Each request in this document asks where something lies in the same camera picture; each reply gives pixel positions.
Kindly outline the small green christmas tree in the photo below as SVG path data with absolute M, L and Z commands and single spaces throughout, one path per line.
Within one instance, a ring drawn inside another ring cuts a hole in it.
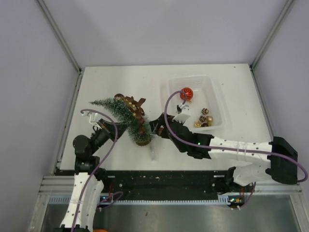
M 146 132 L 144 134 L 139 134 L 137 129 L 137 120 L 132 115 L 130 110 L 121 100 L 116 100 L 114 97 L 105 98 L 101 100 L 91 101 L 90 104 L 96 106 L 102 106 L 104 109 L 108 110 L 120 123 L 126 123 L 128 125 L 128 134 L 130 138 L 138 146 L 146 146 L 152 141 L 150 121 L 147 115 L 144 116 L 144 127 Z

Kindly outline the brown and gold ornament garland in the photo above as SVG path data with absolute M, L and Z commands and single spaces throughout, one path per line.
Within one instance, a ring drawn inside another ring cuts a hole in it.
M 137 129 L 139 134 L 144 134 L 146 132 L 146 129 L 144 127 L 144 110 L 142 109 L 142 104 L 146 101 L 145 98 L 140 98 L 139 101 L 134 100 L 134 97 L 131 96 L 124 96 L 123 94 L 116 94 L 114 96 L 116 100 L 121 100 L 124 102 L 124 104 L 127 106 L 127 108 L 130 110 L 132 115 L 137 120 Z

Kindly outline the red glitter bauble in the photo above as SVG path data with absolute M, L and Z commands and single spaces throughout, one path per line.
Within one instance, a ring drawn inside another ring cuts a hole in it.
M 179 97 L 181 100 L 186 100 L 187 102 L 192 102 L 192 98 L 194 96 L 194 92 L 189 87 L 184 87 L 181 89 L 181 92 L 179 93 Z

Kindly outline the brown pine cone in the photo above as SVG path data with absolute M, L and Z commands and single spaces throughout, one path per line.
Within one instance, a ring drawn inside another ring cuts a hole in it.
M 208 110 L 207 108 L 203 108 L 203 109 L 201 110 L 201 113 L 202 113 L 203 115 L 207 115 L 207 114 L 209 113 L 209 110 Z

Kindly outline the white plastic basket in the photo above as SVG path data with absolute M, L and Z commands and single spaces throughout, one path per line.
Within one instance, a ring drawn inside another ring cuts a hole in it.
M 202 131 L 213 131 L 220 129 L 225 125 L 225 116 L 217 87 L 213 79 L 206 75 L 191 75 L 178 76 L 171 78 L 166 84 L 166 90 L 163 92 L 165 97 L 162 99 L 162 106 L 164 107 L 167 98 L 177 90 L 182 90 L 188 87 L 193 91 L 193 97 L 187 101 L 191 110 L 191 116 L 185 122 L 185 126 L 192 132 L 201 133 Z M 197 128 L 195 123 L 202 115 L 202 109 L 209 110 L 208 115 L 213 118 L 213 123 L 209 127 Z

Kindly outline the gold bauble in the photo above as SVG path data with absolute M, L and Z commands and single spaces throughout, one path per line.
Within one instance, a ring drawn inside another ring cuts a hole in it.
M 206 116 L 206 120 L 209 124 L 213 123 L 213 117 L 212 116 Z

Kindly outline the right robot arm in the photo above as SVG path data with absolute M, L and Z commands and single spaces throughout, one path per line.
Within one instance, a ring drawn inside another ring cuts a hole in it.
M 161 115 L 151 121 L 150 128 L 152 134 L 171 140 L 179 152 L 195 159 L 246 162 L 246 166 L 233 166 L 227 170 L 225 185 L 230 191 L 270 179 L 286 185 L 298 183 L 298 153 L 282 137 L 274 137 L 271 142 L 262 143 L 231 141 L 211 134 L 191 132 L 170 115 Z

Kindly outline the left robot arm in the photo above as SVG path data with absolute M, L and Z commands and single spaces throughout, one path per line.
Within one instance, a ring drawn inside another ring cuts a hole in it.
M 78 135 L 73 140 L 75 154 L 74 185 L 64 218 L 55 232 L 92 232 L 100 194 L 109 187 L 106 170 L 94 154 L 108 140 L 116 141 L 127 129 L 125 123 L 100 119 L 93 123 L 91 137 Z

